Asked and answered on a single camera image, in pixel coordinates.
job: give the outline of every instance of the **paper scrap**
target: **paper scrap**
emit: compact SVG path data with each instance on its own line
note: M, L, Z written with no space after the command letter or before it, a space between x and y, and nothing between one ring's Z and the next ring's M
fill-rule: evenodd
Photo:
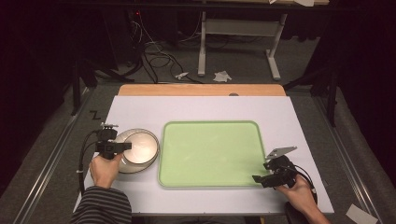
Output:
M215 76L216 77L213 80L218 81L218 82L221 82L221 81L227 82L227 79L232 80L232 78L227 74L226 71L215 73Z
M294 2L305 7L312 7L314 5L314 0L294 0Z
M375 224L378 219L359 209L355 204L350 205L346 215L358 224Z
M184 76L186 76L188 73L181 73L179 75L176 75L175 78L178 78L178 80L181 80Z

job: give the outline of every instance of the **crumpled paper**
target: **crumpled paper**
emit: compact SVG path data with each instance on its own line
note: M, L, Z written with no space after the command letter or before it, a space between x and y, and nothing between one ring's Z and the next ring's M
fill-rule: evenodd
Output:
M184 76L186 76L188 73L181 73L177 76L175 76L175 78L178 78L178 80L181 80Z
M232 80L226 71L215 73L215 76L213 80L217 82L227 82L228 79Z
M268 0L270 4L273 4L277 0ZM312 7L314 5L314 0L294 0L295 3L303 5L305 7Z

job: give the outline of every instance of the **metal rail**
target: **metal rail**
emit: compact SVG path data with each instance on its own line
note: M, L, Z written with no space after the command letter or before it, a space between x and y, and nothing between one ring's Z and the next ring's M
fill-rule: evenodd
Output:
M338 132L335 130L335 128L330 124L329 120L326 117L326 108L324 103L319 97L313 97L315 105L318 107L318 109L321 111L321 115L323 119L325 120L327 127L329 128L329 131L332 135L332 139L334 140L335 144L337 145L337 155L341 161L341 164L343 165L344 170L346 171L346 176L349 179L349 182L355 191L356 197L359 200L359 203L361 204L361 209L370 214L373 217L378 218L379 223L383 223L381 216L378 214L375 205L372 201L372 198L370 196L370 193L368 189L366 188L365 184L361 180L361 177L356 170L352 160L350 159L347 149L344 146L341 137L339 136Z
M44 168L42 169L40 175L35 181L35 184L32 187L32 190L30 191L29 195L27 196L20 212L15 217L13 222L14 224L28 223L29 218L33 214L35 207L37 206L38 201L40 200L42 194L44 193L46 186L50 182L50 178L59 160L64 154L64 149L65 149L64 144L67 141L69 134L71 133L73 127L76 124L79 113L81 112L82 108L84 108L84 105L87 104L88 99L92 96L92 93L93 91L89 91L88 88L86 88L85 91L82 93L84 96L84 99L82 101L82 106L79 108L76 115L72 116L72 118L67 122L66 127L64 128L60 138L58 139L55 148L52 150L52 153L49 155L49 158L46 164L44 165Z

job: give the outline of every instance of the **white metal frame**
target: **white metal frame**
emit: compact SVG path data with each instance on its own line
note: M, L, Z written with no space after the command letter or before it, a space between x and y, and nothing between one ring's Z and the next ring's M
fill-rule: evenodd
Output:
M275 53L280 36L285 26L287 14L282 14L279 21L239 21L239 20L218 20L206 19L206 12L202 12L201 47L198 61L198 76L205 75L206 66L206 34L212 35L255 35L273 36L274 42L271 49L266 50L266 57L270 65L274 80L280 80L280 74L276 66Z

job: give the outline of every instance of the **metal bowl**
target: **metal bowl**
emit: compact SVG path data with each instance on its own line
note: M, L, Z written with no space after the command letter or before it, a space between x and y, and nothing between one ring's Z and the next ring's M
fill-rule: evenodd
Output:
M118 143L132 143L120 161L120 172L132 174L148 168L157 158L160 144L157 137L145 129L131 129L117 136Z

